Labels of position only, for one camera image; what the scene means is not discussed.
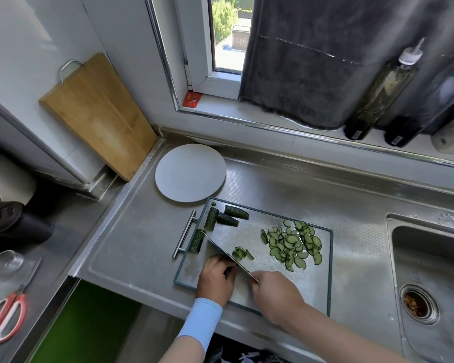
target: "stainless steel sink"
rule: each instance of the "stainless steel sink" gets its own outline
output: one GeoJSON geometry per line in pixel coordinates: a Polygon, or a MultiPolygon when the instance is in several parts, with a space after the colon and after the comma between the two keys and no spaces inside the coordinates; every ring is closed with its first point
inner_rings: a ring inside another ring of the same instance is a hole
{"type": "Polygon", "coordinates": [[[404,354],[454,362],[454,233],[389,220],[404,354]]]}

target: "white bottle cap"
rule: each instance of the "white bottle cap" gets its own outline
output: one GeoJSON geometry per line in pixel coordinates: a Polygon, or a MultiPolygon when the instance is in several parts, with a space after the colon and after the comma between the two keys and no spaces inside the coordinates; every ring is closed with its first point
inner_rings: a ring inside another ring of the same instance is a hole
{"type": "Polygon", "coordinates": [[[420,57],[422,57],[422,51],[420,50],[420,46],[424,42],[425,38],[422,38],[417,46],[414,48],[406,48],[404,52],[399,57],[399,62],[404,65],[413,65],[416,63],[418,60],[420,60],[420,57]]]}

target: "window frame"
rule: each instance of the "window frame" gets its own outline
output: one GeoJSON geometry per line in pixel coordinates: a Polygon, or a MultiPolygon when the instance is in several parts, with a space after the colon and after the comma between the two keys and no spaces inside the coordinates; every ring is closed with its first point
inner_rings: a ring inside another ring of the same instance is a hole
{"type": "Polygon", "coordinates": [[[209,0],[175,0],[193,91],[237,99],[241,74],[215,71],[209,0]]]}

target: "hand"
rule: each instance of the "hand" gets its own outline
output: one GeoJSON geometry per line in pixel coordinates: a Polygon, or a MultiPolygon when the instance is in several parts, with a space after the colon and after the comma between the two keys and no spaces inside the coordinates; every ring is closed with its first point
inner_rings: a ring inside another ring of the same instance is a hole
{"type": "Polygon", "coordinates": [[[196,297],[210,299],[224,308],[234,291],[236,274],[235,262],[221,255],[210,256],[198,277],[196,297]]]}
{"type": "Polygon", "coordinates": [[[275,325],[287,322],[287,318],[304,305],[296,286],[278,271],[254,271],[257,284],[250,278],[254,300],[262,315],[275,325]]]}

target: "dark gray curtain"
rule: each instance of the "dark gray curtain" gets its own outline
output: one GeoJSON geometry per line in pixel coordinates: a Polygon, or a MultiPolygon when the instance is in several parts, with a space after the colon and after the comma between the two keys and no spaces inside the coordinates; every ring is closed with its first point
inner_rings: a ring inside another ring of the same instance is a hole
{"type": "Polygon", "coordinates": [[[255,0],[239,100],[337,129],[382,66],[421,37],[421,71],[382,126],[454,64],[454,0],[255,0]]]}

